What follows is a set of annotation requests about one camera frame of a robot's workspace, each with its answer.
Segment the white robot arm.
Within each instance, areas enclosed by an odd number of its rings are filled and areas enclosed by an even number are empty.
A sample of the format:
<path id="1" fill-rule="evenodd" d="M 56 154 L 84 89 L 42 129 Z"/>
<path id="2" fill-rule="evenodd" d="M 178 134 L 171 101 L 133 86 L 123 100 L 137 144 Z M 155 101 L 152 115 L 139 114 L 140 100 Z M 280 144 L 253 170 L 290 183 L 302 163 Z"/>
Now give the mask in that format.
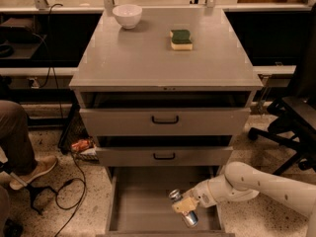
<path id="1" fill-rule="evenodd" d="M 261 172 L 242 162 L 231 162 L 221 175 L 199 182 L 184 192 L 169 194 L 172 208 L 188 227 L 198 224 L 195 210 L 223 201 L 244 201 L 264 194 L 309 219 L 306 237 L 316 237 L 316 186 Z"/>

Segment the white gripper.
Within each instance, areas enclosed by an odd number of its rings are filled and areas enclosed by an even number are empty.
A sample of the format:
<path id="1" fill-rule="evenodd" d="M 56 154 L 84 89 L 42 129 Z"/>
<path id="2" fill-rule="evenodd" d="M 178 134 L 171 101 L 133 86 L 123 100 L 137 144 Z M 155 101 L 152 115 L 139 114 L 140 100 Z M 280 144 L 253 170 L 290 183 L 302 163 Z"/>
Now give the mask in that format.
<path id="1" fill-rule="evenodd" d="M 177 213 L 186 213 L 195 210 L 198 205 L 203 208 L 217 205 L 217 201 L 210 191 L 209 180 L 202 181 L 186 191 L 184 198 L 174 202 L 172 208 Z"/>

